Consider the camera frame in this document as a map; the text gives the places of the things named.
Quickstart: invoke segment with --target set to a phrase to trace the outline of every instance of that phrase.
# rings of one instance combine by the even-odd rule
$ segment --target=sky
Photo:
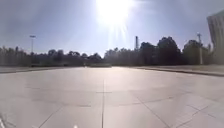
[[[211,43],[207,16],[224,9],[224,0],[133,0],[121,26],[99,22],[97,0],[0,0],[0,46],[34,52],[63,49],[103,55],[111,48],[134,48],[140,42],[154,45],[171,36],[179,48],[202,34]]]

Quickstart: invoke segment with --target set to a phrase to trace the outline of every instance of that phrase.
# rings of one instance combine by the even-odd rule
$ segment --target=street lamp
[[[31,54],[33,53],[33,41],[34,41],[34,38],[36,38],[35,35],[30,35],[30,38],[31,38]]]
[[[32,67],[32,63],[33,63],[33,42],[34,42],[34,39],[36,38],[36,36],[35,35],[30,35],[30,38],[31,38],[31,53],[30,53],[30,55],[31,55],[31,67]]]
[[[201,34],[198,32],[197,33],[198,36],[198,41],[200,43],[200,47],[199,47],[199,56],[200,56],[200,64],[203,64],[203,57],[202,57],[202,42],[201,42]]]

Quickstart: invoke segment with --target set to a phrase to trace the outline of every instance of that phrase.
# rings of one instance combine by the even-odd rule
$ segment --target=building
[[[207,18],[214,46],[214,60],[224,63],[224,10]]]

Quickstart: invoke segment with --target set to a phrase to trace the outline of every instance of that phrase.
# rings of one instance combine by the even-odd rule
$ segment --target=sun
[[[133,0],[96,0],[96,5],[100,23],[116,27],[125,24],[134,2]]]

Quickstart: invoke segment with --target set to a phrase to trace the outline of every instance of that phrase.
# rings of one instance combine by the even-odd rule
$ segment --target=pavement
[[[119,67],[0,74],[1,120],[10,128],[224,128],[223,83]]]
[[[224,66],[142,66],[132,68],[224,77]]]
[[[67,67],[0,67],[0,74],[2,74],[2,73],[16,73],[16,72],[52,70],[52,69],[63,69],[63,68],[67,68]]]

